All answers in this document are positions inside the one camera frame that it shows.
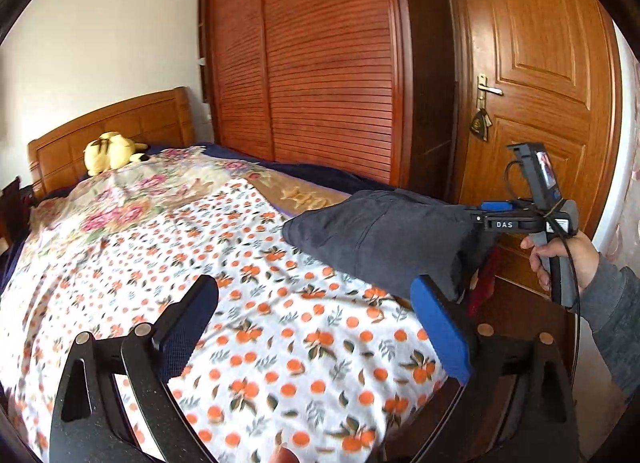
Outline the person's right forearm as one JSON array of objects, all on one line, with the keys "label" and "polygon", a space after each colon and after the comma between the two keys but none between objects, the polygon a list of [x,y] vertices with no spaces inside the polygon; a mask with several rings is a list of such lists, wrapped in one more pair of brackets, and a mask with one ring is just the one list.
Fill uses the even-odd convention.
[{"label": "person's right forearm", "polygon": [[582,293],[582,316],[617,387],[639,389],[639,278],[599,255],[594,278]]}]

